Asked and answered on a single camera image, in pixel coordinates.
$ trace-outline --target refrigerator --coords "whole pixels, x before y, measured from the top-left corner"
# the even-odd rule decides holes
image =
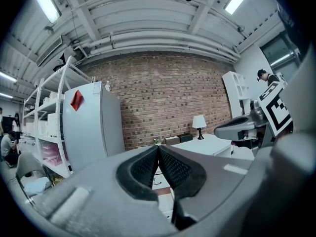
[[[71,103],[77,91],[82,101],[75,110]],[[120,100],[100,81],[65,92],[63,130],[73,171],[125,151]]]

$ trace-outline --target white shelving unit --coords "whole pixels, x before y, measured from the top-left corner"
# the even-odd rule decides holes
[[[249,87],[246,84],[246,77],[235,72],[228,72],[222,77],[233,118],[243,115],[243,110],[244,114],[250,113]]]
[[[60,114],[63,110],[63,97],[64,93],[67,90],[72,88],[91,83],[92,80],[78,68],[76,68],[73,64],[71,64],[71,56],[68,58],[66,64],[50,75],[47,79],[41,79],[39,86],[36,90],[29,96],[28,99],[24,101],[24,111],[23,111],[23,124],[26,119],[34,119],[34,134],[26,134],[26,136],[34,137],[36,140],[37,151],[34,155],[36,158],[45,166],[50,168],[55,173],[68,177],[71,172],[69,170],[69,162],[66,160],[63,142],[61,137],[60,124],[62,120],[60,120]],[[48,103],[40,105],[40,101],[43,100],[50,94],[50,92],[57,92],[57,97],[50,99]],[[28,104],[29,100],[36,95],[35,109],[29,113],[25,113],[25,106]],[[57,136],[45,136],[39,135],[38,131],[38,122],[41,119],[44,119],[48,114],[56,113],[56,131]],[[60,165],[53,165],[52,163],[46,161],[42,157],[42,143],[44,141],[48,141],[50,143],[56,143],[58,145],[59,154],[62,160]]]

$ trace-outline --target white desk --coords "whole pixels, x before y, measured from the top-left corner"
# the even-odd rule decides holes
[[[231,141],[217,138],[212,134],[203,134],[204,140],[197,137],[191,141],[173,145],[172,147],[188,150],[191,152],[220,157],[231,157]]]

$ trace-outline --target brick wall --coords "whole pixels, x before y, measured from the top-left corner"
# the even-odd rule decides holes
[[[82,69],[106,83],[121,99],[126,150],[153,144],[153,139],[186,132],[194,115],[204,115],[203,133],[231,118],[222,75],[231,67],[178,53],[138,53],[98,61]]]

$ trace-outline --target red sticker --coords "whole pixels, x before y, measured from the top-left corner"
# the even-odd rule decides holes
[[[74,108],[75,111],[78,110],[80,104],[83,101],[83,96],[79,90],[75,92],[75,95],[70,103],[70,105]]]

